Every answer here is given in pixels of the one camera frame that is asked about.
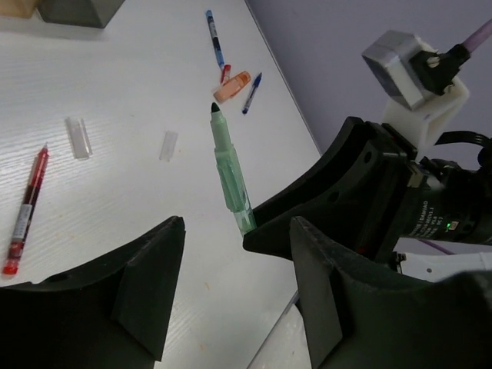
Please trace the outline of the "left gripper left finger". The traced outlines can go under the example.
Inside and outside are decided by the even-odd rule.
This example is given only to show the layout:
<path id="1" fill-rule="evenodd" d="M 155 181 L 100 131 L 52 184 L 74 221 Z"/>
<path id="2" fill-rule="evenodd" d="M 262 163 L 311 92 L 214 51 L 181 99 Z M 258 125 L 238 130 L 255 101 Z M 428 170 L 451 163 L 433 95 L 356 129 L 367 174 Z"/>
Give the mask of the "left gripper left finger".
<path id="1" fill-rule="evenodd" d="M 162 359 L 185 222 L 38 284 L 1 289 L 3 368 L 152 368 Z"/>

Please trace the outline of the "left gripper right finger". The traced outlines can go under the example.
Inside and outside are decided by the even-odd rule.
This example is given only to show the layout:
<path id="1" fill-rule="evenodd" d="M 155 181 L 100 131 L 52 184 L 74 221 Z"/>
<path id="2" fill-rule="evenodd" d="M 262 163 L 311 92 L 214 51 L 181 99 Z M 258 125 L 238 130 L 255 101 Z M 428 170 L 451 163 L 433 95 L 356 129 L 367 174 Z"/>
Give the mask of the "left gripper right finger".
<path id="1" fill-rule="evenodd" d="M 491 274 L 437 283 L 398 274 L 303 218 L 290 226 L 314 368 L 489 368 Z"/>

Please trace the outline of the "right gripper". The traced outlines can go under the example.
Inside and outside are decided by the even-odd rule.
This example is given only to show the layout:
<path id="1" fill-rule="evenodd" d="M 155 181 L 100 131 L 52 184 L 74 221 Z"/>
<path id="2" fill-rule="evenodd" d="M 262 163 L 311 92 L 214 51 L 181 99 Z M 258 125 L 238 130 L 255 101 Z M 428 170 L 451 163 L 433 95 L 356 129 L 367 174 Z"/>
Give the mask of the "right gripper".
<path id="1" fill-rule="evenodd" d="M 374 131 L 370 139 L 369 126 Z M 320 221 L 318 213 L 328 208 L 321 197 L 360 154 L 364 176 L 355 194 L 361 203 L 353 216 L 349 248 L 371 261 L 389 262 L 401 229 L 397 213 L 416 149 L 388 123 L 368 124 L 356 117 L 345 119 L 331 146 L 310 169 L 253 210 L 257 227 L 243 237 L 243 249 L 290 261 L 291 219 L 301 216 Z"/>

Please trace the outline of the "green highlighter marker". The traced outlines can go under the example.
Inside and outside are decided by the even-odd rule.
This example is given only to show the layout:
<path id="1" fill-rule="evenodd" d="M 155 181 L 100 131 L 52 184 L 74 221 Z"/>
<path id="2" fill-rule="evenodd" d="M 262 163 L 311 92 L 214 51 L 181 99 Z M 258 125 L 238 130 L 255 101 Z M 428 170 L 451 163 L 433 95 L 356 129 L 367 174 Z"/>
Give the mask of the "green highlighter marker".
<path id="1" fill-rule="evenodd" d="M 214 139 L 214 156 L 224 200 L 234 215 L 242 236 L 256 228 L 256 222 L 244 183 L 238 154 L 231 141 L 228 123 L 218 104 L 211 104 L 211 131 Z"/>

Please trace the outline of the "red gel pen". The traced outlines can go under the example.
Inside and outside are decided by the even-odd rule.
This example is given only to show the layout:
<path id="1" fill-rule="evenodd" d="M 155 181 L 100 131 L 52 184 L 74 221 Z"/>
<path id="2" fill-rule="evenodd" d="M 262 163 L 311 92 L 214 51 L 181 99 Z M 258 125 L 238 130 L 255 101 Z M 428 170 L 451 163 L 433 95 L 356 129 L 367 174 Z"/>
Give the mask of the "red gel pen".
<path id="1" fill-rule="evenodd" d="M 2 266 L 2 275 L 8 278 L 18 273 L 35 206 L 42 188 L 48 159 L 48 145 L 45 144 L 33 162 L 23 201 L 12 232 L 8 253 Z"/>

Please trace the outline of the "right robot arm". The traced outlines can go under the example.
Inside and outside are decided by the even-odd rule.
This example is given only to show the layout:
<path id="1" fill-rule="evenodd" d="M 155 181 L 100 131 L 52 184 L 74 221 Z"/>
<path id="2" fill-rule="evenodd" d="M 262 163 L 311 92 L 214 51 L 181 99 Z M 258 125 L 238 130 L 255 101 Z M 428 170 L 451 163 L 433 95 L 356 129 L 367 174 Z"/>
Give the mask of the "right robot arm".
<path id="1" fill-rule="evenodd" d="M 491 143 L 452 131 L 442 145 L 482 147 L 476 171 L 454 161 L 418 158 L 416 148 L 387 124 L 344 121 L 331 146 L 302 176 L 257 206 L 246 251 L 292 259 L 294 227 L 326 237 L 324 254 L 351 265 L 389 262 L 402 238 L 491 243 Z"/>

